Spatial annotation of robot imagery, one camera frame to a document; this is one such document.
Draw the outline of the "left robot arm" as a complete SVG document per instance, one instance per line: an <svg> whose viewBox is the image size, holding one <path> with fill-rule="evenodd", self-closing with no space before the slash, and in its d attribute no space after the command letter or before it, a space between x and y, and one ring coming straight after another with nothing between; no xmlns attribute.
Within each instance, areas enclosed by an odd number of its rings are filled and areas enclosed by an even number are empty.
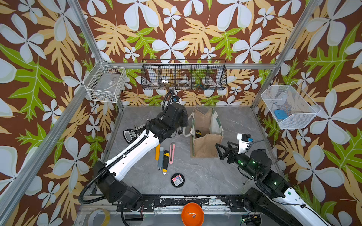
<svg viewBox="0 0 362 226"><path fill-rule="evenodd" d="M122 180L128 171L146 153L170 138L180 127L188 126L185 106L170 103L156 118L147 120L141 134L122 152L106 161L99 161L93 167L94 177L81 191L80 204L91 204L106 199L109 203L119 202L122 207L136 211L141 207L142 194ZM102 192L99 198L85 200L84 194L95 184Z"/></svg>

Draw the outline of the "green christmas burlap pouch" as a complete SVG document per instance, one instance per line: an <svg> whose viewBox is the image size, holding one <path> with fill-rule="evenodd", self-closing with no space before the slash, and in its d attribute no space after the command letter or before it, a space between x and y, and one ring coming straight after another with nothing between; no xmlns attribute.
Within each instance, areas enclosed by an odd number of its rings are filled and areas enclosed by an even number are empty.
<svg viewBox="0 0 362 226"><path fill-rule="evenodd" d="M223 140L224 129L218 113L214 108L202 113L194 109L189 116L190 132L183 131L185 137L191 137L191 158L217 158L218 152L215 147ZM200 130L201 138L195 137L195 130Z"/></svg>

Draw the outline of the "small black yellow utility knife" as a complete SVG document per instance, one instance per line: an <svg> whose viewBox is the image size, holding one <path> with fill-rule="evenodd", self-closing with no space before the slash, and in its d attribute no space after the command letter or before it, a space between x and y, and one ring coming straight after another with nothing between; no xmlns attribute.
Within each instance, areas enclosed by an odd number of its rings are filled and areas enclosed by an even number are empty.
<svg viewBox="0 0 362 226"><path fill-rule="evenodd" d="M202 137L202 133L200 130L195 130L195 137L196 138L201 138Z"/></svg>

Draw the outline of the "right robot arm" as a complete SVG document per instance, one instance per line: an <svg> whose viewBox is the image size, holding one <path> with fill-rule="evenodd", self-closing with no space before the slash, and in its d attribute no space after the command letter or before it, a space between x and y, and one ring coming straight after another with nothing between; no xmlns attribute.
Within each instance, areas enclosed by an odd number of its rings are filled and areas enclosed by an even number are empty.
<svg viewBox="0 0 362 226"><path fill-rule="evenodd" d="M243 206L260 212L280 226L327 226L329 223L314 211L280 174L271 169L272 160L264 149L251 154L238 153L239 145L216 144L221 160L236 164L239 172L253 181L255 188L243 195Z"/></svg>

